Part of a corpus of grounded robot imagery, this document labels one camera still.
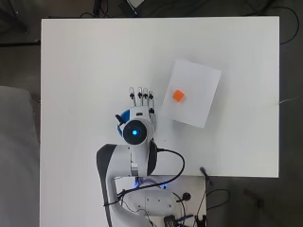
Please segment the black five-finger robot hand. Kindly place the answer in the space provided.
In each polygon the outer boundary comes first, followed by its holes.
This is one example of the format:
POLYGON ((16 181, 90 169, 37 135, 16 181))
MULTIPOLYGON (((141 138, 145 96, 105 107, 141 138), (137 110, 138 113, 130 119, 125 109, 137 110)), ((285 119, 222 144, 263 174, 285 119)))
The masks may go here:
POLYGON ((122 133, 124 127, 131 120, 147 121, 156 129, 153 92, 147 88, 139 87, 137 93, 135 93, 134 88, 131 87, 129 97, 131 99, 131 107, 122 114, 116 115, 118 120, 117 131, 122 133))

